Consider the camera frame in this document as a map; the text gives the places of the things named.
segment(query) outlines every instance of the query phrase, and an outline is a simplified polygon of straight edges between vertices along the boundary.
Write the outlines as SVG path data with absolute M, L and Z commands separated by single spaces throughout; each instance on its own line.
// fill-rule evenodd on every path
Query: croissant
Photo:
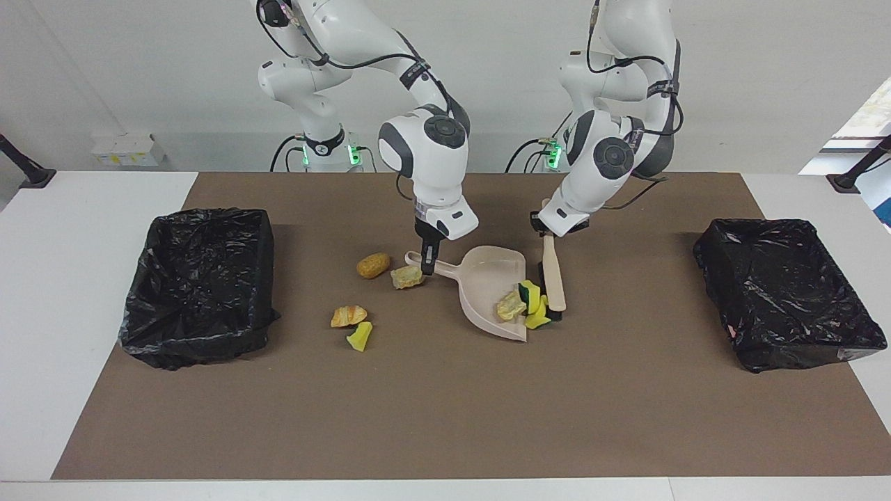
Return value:
M 334 310 L 331 327 L 349 327 L 361 324 L 368 318 L 368 312 L 361 306 L 345 306 Z

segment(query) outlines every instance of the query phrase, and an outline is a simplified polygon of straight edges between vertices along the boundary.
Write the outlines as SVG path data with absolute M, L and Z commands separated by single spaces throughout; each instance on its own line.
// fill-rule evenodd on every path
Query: food scrap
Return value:
M 362 278 L 372 280 L 389 270 L 390 262 L 388 254 L 379 252 L 359 261 L 359 264 L 356 265 L 356 271 Z
M 368 338 L 372 335 L 373 328 L 374 326 L 371 322 L 362 322 L 356 328 L 353 335 L 347 336 L 347 342 L 354 350 L 364 353 L 365 346 L 368 344 Z
M 356 325 L 368 318 L 368 311 L 361 306 L 345 306 L 334 310 L 331 318 L 331 327 L 349 327 Z
M 418 267 L 401 267 L 390 272 L 393 286 L 397 289 L 408 289 L 424 283 L 424 274 Z
M 498 316 L 504 322 L 510 322 L 517 315 L 526 311 L 526 303 L 519 297 L 519 292 L 513 291 L 498 303 Z

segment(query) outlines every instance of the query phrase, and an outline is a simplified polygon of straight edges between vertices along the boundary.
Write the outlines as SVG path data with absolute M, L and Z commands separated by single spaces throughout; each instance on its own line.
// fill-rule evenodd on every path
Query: black stand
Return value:
M 835 188 L 835 191 L 839 193 L 859 194 L 860 190 L 857 189 L 857 178 L 865 174 L 870 167 L 875 165 L 879 159 L 887 155 L 889 152 L 891 152 L 891 136 L 883 139 L 878 146 L 863 157 L 863 160 L 857 162 L 857 165 L 845 174 L 830 174 L 826 176 L 826 178 L 829 179 L 830 184 Z
M 50 180 L 55 176 L 56 171 L 54 169 L 40 167 L 37 162 L 28 158 L 24 153 L 16 149 L 16 147 L 13 146 L 2 134 L 0 134 L 0 152 L 5 153 L 6 156 L 9 157 L 9 160 L 12 160 L 12 163 L 18 166 L 28 178 L 19 186 L 19 188 L 43 188 L 46 185 L 49 185 Z

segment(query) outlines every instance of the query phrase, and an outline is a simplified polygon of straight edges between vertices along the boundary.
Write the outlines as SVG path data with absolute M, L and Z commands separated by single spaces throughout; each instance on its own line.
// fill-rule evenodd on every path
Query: cable clip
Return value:
M 591 8 L 591 25 L 589 26 L 591 33 L 594 32 L 594 27 L 597 26 L 597 19 L 601 14 L 601 0 L 597 0 L 594 2 L 594 7 Z
M 411 89 L 414 82 L 422 75 L 425 75 L 429 70 L 430 65 L 421 59 L 413 64 L 411 68 L 406 70 L 405 73 L 402 74 L 402 77 L 399 77 L 399 81 L 402 82 L 402 85 L 406 89 Z
M 674 84 L 672 80 L 659 80 L 655 84 L 650 86 L 650 89 L 647 90 L 647 99 L 650 99 L 652 96 L 656 94 L 662 94 L 662 97 L 668 97 L 671 94 L 677 94 L 678 86 Z
M 331 55 L 328 53 L 324 53 L 321 56 L 319 56 L 319 59 L 313 60 L 313 59 L 307 58 L 307 61 L 312 62 L 314 66 L 318 66 L 321 68 L 322 66 L 331 62 Z
M 637 153 L 641 149 L 641 141 L 643 141 L 646 127 L 643 124 L 643 120 L 637 117 L 629 117 L 629 119 L 631 119 L 631 132 L 625 136 L 624 141 L 631 146 L 632 151 Z

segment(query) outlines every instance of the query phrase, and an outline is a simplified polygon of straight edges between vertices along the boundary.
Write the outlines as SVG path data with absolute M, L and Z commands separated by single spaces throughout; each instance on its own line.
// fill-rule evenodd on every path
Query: dustpan handle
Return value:
M 421 254 L 410 251 L 405 254 L 405 263 L 421 267 Z M 452 280 L 458 280 L 458 267 L 455 265 L 450 265 L 443 261 L 437 261 L 436 272 L 437 275 L 444 276 L 445 278 L 451 278 Z

